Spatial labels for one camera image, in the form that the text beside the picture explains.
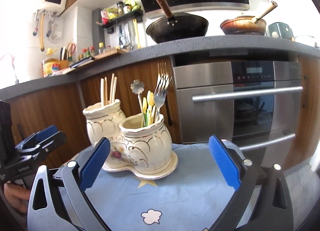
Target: wooden pan handle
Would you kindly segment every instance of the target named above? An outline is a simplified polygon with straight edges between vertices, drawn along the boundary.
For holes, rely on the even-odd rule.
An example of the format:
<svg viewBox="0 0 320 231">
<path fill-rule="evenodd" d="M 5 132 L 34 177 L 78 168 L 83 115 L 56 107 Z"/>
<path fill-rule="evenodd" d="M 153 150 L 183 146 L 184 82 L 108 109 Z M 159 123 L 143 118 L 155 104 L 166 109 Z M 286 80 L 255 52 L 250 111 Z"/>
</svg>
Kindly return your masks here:
<svg viewBox="0 0 320 231">
<path fill-rule="evenodd" d="M 271 1 L 271 3 L 269 4 L 268 8 L 266 8 L 266 10 L 261 13 L 260 15 L 257 15 L 255 17 L 253 17 L 251 19 L 251 23 L 256 23 L 259 19 L 262 19 L 264 16 L 266 16 L 269 12 L 271 12 L 272 10 L 274 10 L 276 7 L 278 7 L 278 4 L 274 1 Z"/>
<path fill-rule="evenodd" d="M 170 11 L 169 5 L 167 3 L 166 0 L 156 0 L 160 6 L 160 8 L 162 9 L 162 11 L 164 12 L 165 16 L 167 18 L 171 18 L 172 17 L 172 12 Z"/>
</svg>

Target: blue tablecloth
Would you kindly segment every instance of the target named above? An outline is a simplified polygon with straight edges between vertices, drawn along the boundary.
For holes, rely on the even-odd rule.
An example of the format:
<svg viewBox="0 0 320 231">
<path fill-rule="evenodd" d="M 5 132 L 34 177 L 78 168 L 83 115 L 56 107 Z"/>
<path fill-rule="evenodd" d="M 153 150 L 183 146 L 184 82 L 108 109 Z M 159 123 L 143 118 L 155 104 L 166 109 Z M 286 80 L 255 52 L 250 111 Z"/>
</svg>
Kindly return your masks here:
<svg viewBox="0 0 320 231">
<path fill-rule="evenodd" d="M 165 178 L 145 183 L 130 171 L 101 170 L 85 191 L 113 231 L 202 231 L 218 218 L 234 189 L 227 186 L 208 146 L 173 144 L 172 150 L 179 162 Z M 67 210 L 76 223 L 68 205 Z M 247 223 L 251 212 L 249 203 L 238 226 Z"/>
</svg>

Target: ceramic pot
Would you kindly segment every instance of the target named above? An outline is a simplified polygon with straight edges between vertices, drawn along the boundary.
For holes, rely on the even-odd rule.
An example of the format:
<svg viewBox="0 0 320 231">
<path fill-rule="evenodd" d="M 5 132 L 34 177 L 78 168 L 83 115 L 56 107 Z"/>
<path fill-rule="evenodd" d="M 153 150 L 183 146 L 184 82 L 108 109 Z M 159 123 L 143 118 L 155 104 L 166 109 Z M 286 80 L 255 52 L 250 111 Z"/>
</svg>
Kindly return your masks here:
<svg viewBox="0 0 320 231">
<path fill-rule="evenodd" d="M 120 134 L 119 123 L 126 118 L 120 108 L 120 100 L 101 107 L 101 103 L 88 106 L 83 110 L 87 119 L 90 142 L 95 146 L 102 137 L 115 138 Z"/>
<path fill-rule="evenodd" d="M 163 115 L 160 114 L 154 124 L 143 128 L 141 119 L 140 113 L 120 122 L 121 135 L 110 140 L 108 167 L 131 166 L 143 174 L 156 174 L 169 166 L 172 140 Z"/>
</svg>

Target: oven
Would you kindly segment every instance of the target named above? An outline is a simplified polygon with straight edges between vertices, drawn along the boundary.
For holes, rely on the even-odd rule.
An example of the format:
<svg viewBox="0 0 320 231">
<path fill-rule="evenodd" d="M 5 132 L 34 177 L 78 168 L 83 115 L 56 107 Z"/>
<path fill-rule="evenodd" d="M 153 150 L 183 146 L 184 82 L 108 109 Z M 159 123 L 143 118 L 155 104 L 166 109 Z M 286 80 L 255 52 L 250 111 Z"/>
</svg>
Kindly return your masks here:
<svg viewBox="0 0 320 231">
<path fill-rule="evenodd" d="M 182 143 L 215 134 L 263 166 L 284 163 L 300 111 L 299 63 L 225 61 L 173 71 Z"/>
</svg>

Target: human hand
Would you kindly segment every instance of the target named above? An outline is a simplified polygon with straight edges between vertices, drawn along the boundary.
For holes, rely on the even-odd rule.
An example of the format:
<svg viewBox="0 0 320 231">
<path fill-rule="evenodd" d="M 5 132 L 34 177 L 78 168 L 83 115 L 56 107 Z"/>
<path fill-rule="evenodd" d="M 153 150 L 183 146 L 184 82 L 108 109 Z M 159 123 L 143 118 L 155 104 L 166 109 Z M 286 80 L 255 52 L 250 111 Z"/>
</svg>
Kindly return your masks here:
<svg viewBox="0 0 320 231">
<path fill-rule="evenodd" d="M 12 183 L 4 184 L 4 196 L 8 203 L 19 212 L 27 213 L 27 206 L 22 200 L 29 200 L 31 191 Z"/>
</svg>

